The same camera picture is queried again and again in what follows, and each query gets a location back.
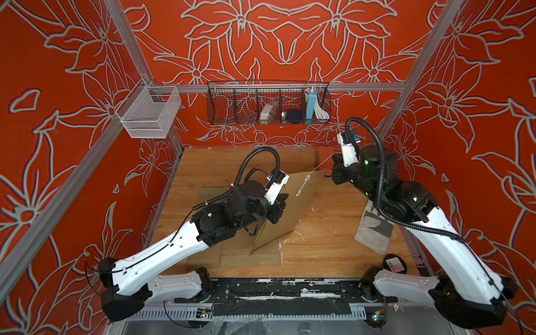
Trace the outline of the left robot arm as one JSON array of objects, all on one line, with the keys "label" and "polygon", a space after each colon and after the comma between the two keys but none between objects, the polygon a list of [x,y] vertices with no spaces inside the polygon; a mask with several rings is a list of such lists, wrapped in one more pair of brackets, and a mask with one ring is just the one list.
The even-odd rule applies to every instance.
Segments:
[{"label": "left robot arm", "polygon": [[[270,153],[275,166],[263,185],[251,179],[246,171],[249,162],[261,153]],[[123,259],[105,258],[97,272],[104,291],[101,308],[110,322],[130,318],[145,304],[170,299],[192,299],[202,291],[212,290],[207,271],[203,268],[164,279],[161,273],[188,257],[233,238],[239,230],[250,236],[269,221],[279,222],[286,208],[288,194],[283,187],[289,175],[281,171],[276,149],[259,147],[242,162],[234,184],[223,194],[192,208],[187,220],[169,236],[156,244]]]}]

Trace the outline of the kraft file bag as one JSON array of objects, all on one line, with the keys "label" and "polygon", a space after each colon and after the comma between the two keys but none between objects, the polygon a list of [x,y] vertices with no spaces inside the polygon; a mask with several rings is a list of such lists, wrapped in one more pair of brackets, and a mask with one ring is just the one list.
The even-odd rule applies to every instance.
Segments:
[{"label": "kraft file bag", "polygon": [[281,252],[277,241],[259,247],[255,244],[254,237],[239,233],[222,244],[220,266],[223,268],[259,267],[280,263]]},{"label": "kraft file bag", "polygon": [[277,224],[266,221],[255,239],[255,244],[263,247],[272,242],[279,243],[280,240],[291,234],[300,220],[303,219],[307,209],[310,209],[316,189],[323,180],[325,180],[323,171],[291,174],[282,190],[282,193],[288,194],[283,216]]},{"label": "kraft file bag", "polygon": [[[228,187],[205,187],[198,191],[198,202],[205,202],[216,196],[224,194]],[[189,269],[205,267],[207,269],[217,269],[221,265],[223,243],[220,242],[214,247],[210,247],[200,253],[187,258],[186,265]]]}]

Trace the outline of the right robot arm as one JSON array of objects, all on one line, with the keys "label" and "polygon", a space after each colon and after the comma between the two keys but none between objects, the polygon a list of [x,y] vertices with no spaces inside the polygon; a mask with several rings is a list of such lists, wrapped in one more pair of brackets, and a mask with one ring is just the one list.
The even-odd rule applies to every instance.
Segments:
[{"label": "right robot arm", "polygon": [[378,215],[404,227],[432,254],[441,276],[410,276],[371,267],[361,278],[364,298],[397,297],[434,308],[463,329],[502,325],[518,285],[491,270],[455,230],[436,199],[416,181],[402,180],[398,156],[384,148],[374,127],[351,117],[338,136],[332,180],[364,194]]}]

